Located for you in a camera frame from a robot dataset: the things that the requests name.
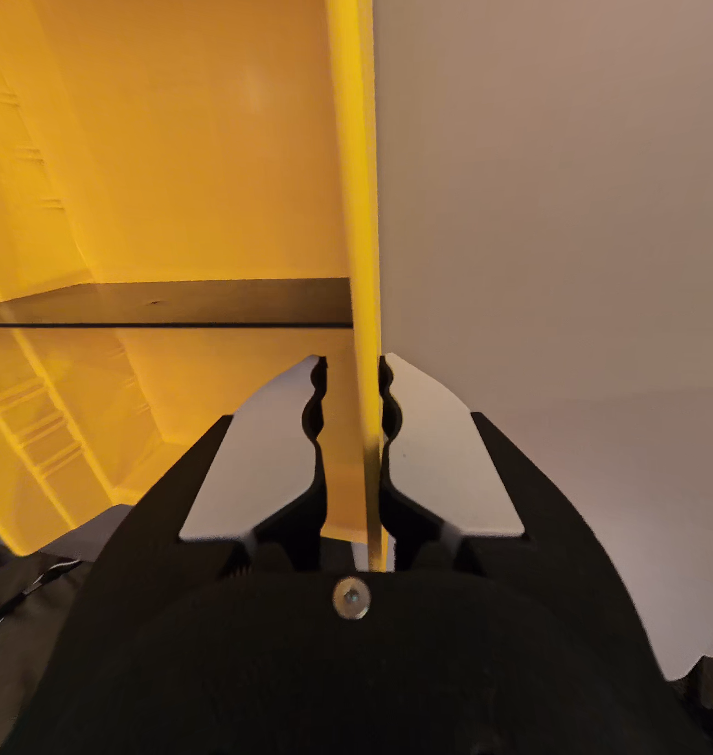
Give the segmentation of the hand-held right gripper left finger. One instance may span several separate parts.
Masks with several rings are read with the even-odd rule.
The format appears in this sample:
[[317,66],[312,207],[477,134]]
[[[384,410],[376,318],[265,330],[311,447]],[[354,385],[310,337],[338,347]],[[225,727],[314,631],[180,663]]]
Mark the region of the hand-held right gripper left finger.
[[304,419],[321,365],[318,355],[309,355],[241,404],[179,531],[180,541],[260,541],[260,526],[309,491],[316,477],[316,440],[307,435]]

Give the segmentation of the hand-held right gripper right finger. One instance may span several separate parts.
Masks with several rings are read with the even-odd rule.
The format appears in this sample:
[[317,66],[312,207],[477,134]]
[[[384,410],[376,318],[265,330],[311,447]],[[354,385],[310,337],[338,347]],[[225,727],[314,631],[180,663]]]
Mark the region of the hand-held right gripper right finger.
[[400,358],[380,358],[384,452],[380,521],[405,549],[465,538],[521,538],[525,527],[472,412]]

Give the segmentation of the yellow plastic bin with divider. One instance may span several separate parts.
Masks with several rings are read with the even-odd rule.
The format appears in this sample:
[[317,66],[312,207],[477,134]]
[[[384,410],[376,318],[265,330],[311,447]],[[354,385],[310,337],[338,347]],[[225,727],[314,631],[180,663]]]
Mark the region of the yellow plastic bin with divider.
[[329,365],[325,534],[387,564],[372,2],[0,2],[0,303],[347,278],[351,328],[0,327],[0,540],[134,505],[219,416]]

